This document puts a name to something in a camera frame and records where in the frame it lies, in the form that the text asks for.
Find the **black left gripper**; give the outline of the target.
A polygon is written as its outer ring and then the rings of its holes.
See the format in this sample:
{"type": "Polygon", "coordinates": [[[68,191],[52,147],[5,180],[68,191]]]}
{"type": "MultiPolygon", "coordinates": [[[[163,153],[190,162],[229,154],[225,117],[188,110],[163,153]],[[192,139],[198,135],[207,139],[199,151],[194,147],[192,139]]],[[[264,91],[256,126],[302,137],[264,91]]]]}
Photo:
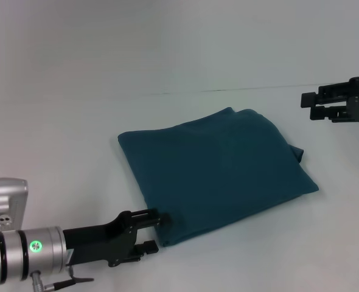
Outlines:
{"type": "Polygon", "coordinates": [[[65,229],[66,249],[72,252],[67,265],[104,260],[108,266],[115,267],[140,261],[145,255],[156,254],[159,248],[154,240],[136,244],[138,229],[168,226],[171,222],[169,214],[146,209],[123,211],[107,224],[65,229]]]}

